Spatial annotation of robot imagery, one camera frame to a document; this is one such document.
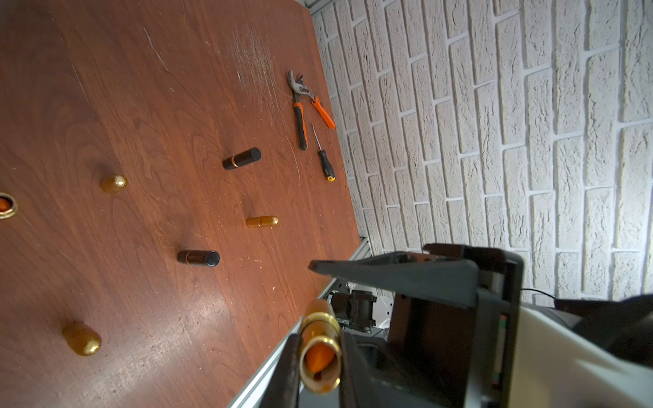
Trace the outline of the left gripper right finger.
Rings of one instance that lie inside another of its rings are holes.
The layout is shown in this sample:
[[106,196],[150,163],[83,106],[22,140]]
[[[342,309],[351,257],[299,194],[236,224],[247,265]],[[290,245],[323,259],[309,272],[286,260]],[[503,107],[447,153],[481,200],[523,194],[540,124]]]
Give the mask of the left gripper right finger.
[[342,372],[339,386],[341,407],[379,407],[380,403],[372,385],[367,362],[355,337],[344,333],[341,339]]

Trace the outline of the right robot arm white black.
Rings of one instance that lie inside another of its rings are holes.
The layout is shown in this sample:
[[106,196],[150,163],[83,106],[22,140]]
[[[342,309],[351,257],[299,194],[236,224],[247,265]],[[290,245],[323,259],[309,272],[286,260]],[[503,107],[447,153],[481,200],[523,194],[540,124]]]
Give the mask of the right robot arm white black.
[[343,407],[649,407],[652,298],[522,304],[524,262],[497,248],[428,244],[311,270],[395,296],[386,338],[311,313],[299,375]]

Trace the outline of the black orange screwdriver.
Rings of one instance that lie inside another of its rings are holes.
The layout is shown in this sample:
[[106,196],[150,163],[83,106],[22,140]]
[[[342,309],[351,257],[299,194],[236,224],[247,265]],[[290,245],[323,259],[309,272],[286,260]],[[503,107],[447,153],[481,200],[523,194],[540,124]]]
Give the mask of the black orange screwdriver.
[[315,126],[311,125],[311,127],[312,127],[312,130],[313,130],[313,134],[314,134],[314,136],[316,138],[316,143],[317,143],[317,146],[318,146],[318,156],[319,156],[320,161],[321,161],[322,171],[323,171],[323,173],[325,175],[325,178],[329,182],[333,182],[334,180],[336,180],[336,175],[335,175],[335,171],[333,169],[333,165],[330,163],[330,161],[328,159],[327,152],[321,147],[321,143],[320,143],[319,138],[317,136]]

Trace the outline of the black lipstick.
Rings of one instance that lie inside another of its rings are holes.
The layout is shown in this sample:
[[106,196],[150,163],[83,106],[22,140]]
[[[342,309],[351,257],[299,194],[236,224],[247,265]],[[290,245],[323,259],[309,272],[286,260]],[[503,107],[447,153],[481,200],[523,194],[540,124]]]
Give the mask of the black lipstick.
[[237,168],[248,166],[249,164],[252,163],[256,163],[257,161],[261,160],[261,157],[262,154],[260,149],[254,147],[252,149],[243,151],[241,153],[235,154],[234,156],[230,156],[227,159],[224,159],[222,164],[225,170],[234,170]]
[[184,250],[178,253],[177,260],[183,265],[215,267],[219,264],[220,255],[216,251]]

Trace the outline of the gold lipstick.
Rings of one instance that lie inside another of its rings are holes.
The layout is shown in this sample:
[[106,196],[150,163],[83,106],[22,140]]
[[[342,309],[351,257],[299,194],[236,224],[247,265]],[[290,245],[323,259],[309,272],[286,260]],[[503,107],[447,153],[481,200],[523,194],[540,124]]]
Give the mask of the gold lipstick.
[[3,192],[0,193],[0,219],[8,219],[15,216],[18,208],[17,202],[11,195]]
[[94,355],[102,345],[100,334],[83,322],[73,322],[66,326],[62,335],[68,346],[81,356]]
[[260,216],[247,219],[248,228],[271,228],[279,224],[277,216]]
[[309,303],[299,335],[299,377],[304,387],[315,394],[333,391],[342,372],[341,327],[328,301]]

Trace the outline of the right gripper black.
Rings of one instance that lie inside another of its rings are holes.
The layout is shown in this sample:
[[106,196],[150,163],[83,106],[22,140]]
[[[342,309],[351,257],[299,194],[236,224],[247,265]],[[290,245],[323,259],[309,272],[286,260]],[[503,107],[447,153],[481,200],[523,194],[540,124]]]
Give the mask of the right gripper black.
[[357,261],[314,260],[320,275],[393,292],[387,338],[355,336],[379,407],[508,405],[521,256],[430,243]]

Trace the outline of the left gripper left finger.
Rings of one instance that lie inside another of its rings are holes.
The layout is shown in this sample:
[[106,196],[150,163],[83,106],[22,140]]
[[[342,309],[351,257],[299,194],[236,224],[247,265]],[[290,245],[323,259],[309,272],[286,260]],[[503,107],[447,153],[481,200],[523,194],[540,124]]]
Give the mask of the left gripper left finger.
[[301,337],[291,334],[259,406],[293,408],[299,406],[299,350]]

